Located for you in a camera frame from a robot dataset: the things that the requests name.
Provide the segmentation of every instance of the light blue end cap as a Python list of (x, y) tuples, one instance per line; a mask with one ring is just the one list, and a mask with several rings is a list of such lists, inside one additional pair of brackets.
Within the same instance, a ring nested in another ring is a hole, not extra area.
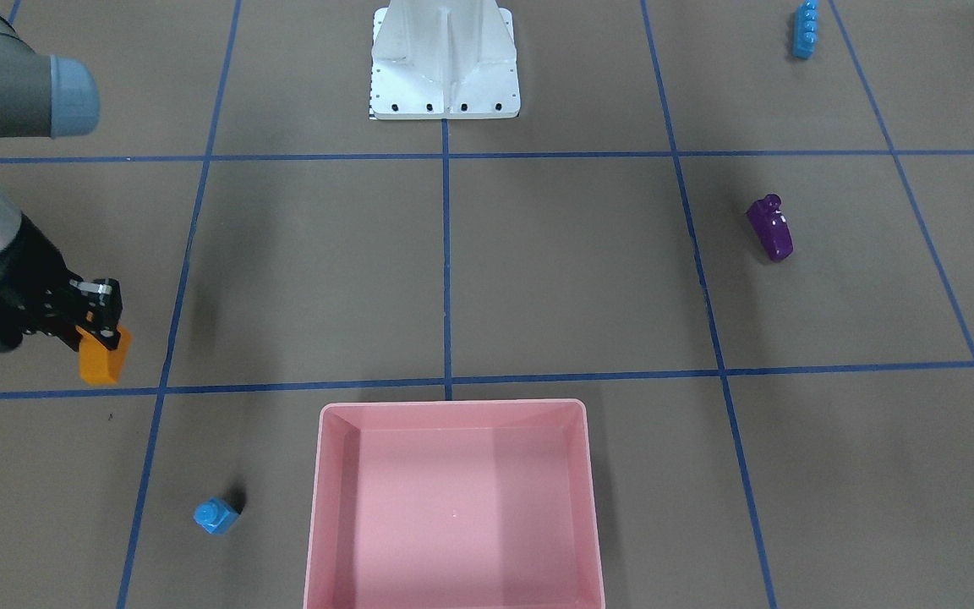
[(51, 137), (92, 134), (100, 122), (100, 92), (77, 59), (51, 55)]

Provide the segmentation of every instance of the brown floor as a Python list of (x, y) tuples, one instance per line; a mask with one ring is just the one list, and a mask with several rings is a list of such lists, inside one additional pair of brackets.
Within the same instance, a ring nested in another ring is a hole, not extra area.
[(322, 406), (447, 396), (588, 405), (611, 609), (974, 606), (974, 0), (806, 62), (795, 0), (506, 0), (522, 114), (447, 126), (367, 120), (382, 4), (19, 3), (104, 108), (0, 186), (135, 339), (0, 356), (0, 609), (302, 606)]

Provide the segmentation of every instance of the purple figurine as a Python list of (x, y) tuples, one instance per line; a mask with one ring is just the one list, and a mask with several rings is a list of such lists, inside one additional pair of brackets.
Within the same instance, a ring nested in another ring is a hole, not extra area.
[(780, 262), (791, 255), (791, 232), (788, 231), (788, 219), (780, 213), (780, 197), (770, 194), (755, 200), (747, 211), (747, 218), (770, 260)]

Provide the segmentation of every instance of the orange block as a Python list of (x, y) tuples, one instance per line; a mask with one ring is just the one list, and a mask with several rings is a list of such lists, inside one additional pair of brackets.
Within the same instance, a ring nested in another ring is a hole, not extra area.
[(81, 344), (78, 346), (78, 374), (81, 381), (89, 385), (115, 385), (119, 382), (119, 374), (123, 373), (123, 364), (127, 362), (127, 351), (130, 350), (130, 332), (127, 328), (119, 327), (123, 338), (119, 339), (119, 348), (108, 351), (103, 344), (92, 337), (84, 329), (81, 332)]

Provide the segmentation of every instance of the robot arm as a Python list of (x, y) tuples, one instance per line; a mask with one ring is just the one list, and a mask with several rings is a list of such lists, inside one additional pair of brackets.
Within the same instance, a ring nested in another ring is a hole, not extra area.
[[(100, 97), (84, 65), (35, 54), (0, 16), (0, 136), (88, 134)], [(34, 332), (82, 354), (82, 377), (114, 382), (129, 335), (115, 280), (85, 282), (0, 192), (0, 352)]]
[(38, 55), (0, 16), (0, 138), (91, 134), (100, 96), (76, 59)]

